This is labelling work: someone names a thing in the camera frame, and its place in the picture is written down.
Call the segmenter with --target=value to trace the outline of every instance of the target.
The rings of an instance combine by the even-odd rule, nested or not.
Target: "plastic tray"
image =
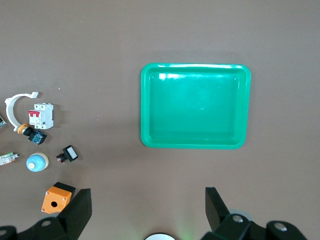
[[[141,72],[142,142],[151,148],[241,147],[250,84],[244,65],[146,65]]]

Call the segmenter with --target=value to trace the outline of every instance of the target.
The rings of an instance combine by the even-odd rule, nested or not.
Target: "blue button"
[[[37,152],[26,160],[26,167],[32,172],[40,172],[48,166],[48,163],[47,156]]]

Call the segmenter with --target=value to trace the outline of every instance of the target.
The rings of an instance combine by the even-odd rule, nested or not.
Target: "green tray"
[[[246,140],[244,65],[150,63],[141,72],[141,140],[151,148],[237,149]]]

